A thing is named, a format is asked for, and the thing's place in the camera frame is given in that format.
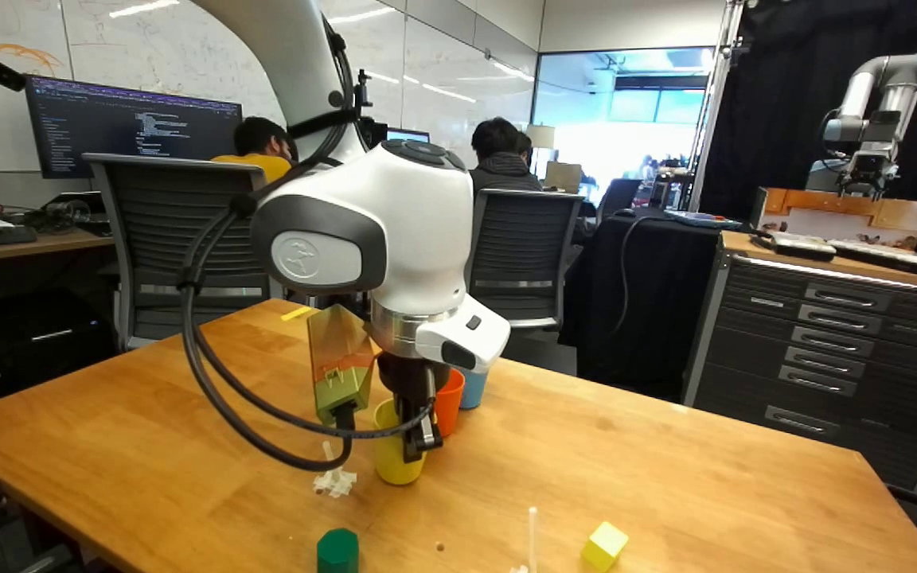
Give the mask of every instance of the computer monitor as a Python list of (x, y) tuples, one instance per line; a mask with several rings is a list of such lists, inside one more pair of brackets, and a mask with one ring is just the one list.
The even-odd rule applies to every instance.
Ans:
[(428, 129), (406, 129), (406, 126), (390, 126), (385, 138), (419, 138), (419, 143), (429, 143)]
[(89, 179), (84, 153), (211, 159), (233, 153), (239, 100), (28, 75), (28, 117), (45, 179)]

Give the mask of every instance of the cabinet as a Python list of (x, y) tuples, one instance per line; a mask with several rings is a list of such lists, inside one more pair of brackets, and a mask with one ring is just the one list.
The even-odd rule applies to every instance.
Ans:
[(725, 248), (688, 404), (858, 449), (917, 489), (917, 275)]

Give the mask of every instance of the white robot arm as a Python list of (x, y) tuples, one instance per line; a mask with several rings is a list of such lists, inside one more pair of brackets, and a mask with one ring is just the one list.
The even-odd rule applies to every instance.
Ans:
[[(311, 0), (199, 4), (256, 50), (290, 123), (343, 110), (351, 88)], [(337, 126), (328, 157), (342, 166), (290, 179), (257, 202), (256, 238), (290, 288), (366, 291), (366, 329), (385, 350), (384, 381), (396, 392), (398, 418), (415, 419), (435, 402), (439, 366), (486, 371), (509, 338), (509, 321), (466, 288), (472, 179), (435, 143), (366, 153), (354, 123)], [(428, 425), (406, 432), (406, 458), (429, 446)]]
[(840, 187), (873, 185), (875, 195), (899, 179), (903, 126), (917, 99), (917, 54), (889, 54), (865, 61), (846, 82), (838, 117), (824, 123), (828, 143), (861, 143), (840, 166)]

